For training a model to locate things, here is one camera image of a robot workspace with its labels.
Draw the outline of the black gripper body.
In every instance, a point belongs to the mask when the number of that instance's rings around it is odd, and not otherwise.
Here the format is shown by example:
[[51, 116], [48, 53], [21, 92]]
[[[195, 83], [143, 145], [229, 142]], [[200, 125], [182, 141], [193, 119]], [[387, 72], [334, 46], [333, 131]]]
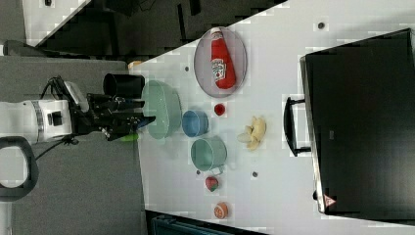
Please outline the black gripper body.
[[113, 128], [123, 120], [137, 118], [134, 109], [118, 110], [115, 98], [109, 95], [88, 93], [85, 104], [86, 111], [81, 110], [81, 102], [68, 97], [71, 121], [71, 134], [75, 136], [88, 135], [91, 132], [101, 132], [108, 141], [113, 141]]

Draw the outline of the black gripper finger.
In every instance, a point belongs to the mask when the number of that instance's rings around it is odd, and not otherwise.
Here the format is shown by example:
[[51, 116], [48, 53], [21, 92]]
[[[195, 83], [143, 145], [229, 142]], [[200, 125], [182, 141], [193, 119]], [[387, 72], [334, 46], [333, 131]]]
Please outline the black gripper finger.
[[145, 105], [144, 100], [125, 99], [122, 97], [115, 97], [115, 102], [118, 110], [140, 109]]
[[156, 120], [155, 116], [138, 117], [123, 120], [120, 125], [113, 128], [112, 139], [121, 141], [135, 141], [139, 138], [138, 130]]

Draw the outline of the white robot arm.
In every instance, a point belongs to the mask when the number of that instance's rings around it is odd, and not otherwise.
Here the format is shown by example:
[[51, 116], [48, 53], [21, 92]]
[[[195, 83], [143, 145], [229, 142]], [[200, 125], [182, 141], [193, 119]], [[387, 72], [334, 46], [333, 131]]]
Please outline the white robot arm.
[[1, 200], [14, 202], [28, 195], [39, 177], [33, 147], [51, 142], [77, 143], [76, 138], [101, 132], [109, 141], [127, 136], [156, 120], [139, 109], [142, 101], [26, 100], [1, 104]]

